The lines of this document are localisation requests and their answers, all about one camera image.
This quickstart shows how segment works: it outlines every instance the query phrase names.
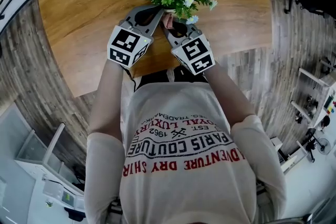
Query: gray wood floor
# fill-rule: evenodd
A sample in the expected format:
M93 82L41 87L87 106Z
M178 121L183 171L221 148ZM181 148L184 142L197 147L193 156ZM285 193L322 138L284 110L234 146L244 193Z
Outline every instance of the gray wood floor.
M336 43L332 18L311 14L293 5L283 13L288 0L271 0L273 47L224 56L220 64L255 105L265 131L283 141L288 154L302 141L307 123L294 121L291 100L304 103L315 85L298 78L298 68L320 76L318 61ZM85 164L88 117L94 94L74 98L57 67L44 32L38 0L31 0L14 17L0 36L0 108L15 101L37 135L48 144L59 123L66 128L56 146L56 155L68 166ZM132 82L123 85L125 114Z

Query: blue flower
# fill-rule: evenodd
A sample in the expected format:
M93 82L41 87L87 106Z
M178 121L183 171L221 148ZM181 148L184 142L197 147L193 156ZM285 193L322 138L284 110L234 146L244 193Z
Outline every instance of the blue flower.
M187 7L190 7L193 2L194 0L185 0L184 5L186 5Z
M194 15L194 16L191 16L186 24L190 25L190 24L196 24L198 22L198 16Z
M210 10L212 10L214 7L216 7L218 4L218 1L217 0L211 0L211 3L210 3Z

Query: white wall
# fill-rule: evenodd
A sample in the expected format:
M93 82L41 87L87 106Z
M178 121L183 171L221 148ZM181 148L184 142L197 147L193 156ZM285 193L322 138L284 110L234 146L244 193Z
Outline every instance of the white wall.
M15 161L30 129L11 106L0 118L0 177L7 183L0 220L4 224L26 224L35 180Z
M316 138L326 138L333 147L336 142L336 115L324 134L316 131ZM284 217L297 217L313 212L316 205L324 200L336 184L336 150L322 155L317 148L313 151L315 162L306 157L286 174L287 205Z

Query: round table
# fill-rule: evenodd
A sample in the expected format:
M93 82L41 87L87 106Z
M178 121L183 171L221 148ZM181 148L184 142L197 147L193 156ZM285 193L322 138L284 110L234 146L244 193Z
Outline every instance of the round table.
M45 31L61 73L75 97L97 89L115 25L144 0L39 0ZM218 0L201 7L197 27L215 58L271 46L270 0ZM133 77L175 67L179 62L160 27L154 43L132 67Z

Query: person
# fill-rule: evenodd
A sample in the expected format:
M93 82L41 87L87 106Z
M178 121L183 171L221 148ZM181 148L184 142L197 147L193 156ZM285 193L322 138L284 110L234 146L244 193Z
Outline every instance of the person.
M296 114L295 114L295 121L296 121L298 124L301 124L302 120L303 120L303 115L302 115L300 112L296 113Z
M328 115L324 116L322 121L315 127L318 131L323 131L325 127L327 127L330 124L330 118Z
M311 118L313 118L316 114L318 106L319 102L316 99L314 99L311 95L307 97L306 110Z
M105 223L118 197L129 224L281 218L286 185L277 152L238 86L218 63L204 76L180 66L174 78L142 77L122 133L123 69L106 62L89 122L88 223Z

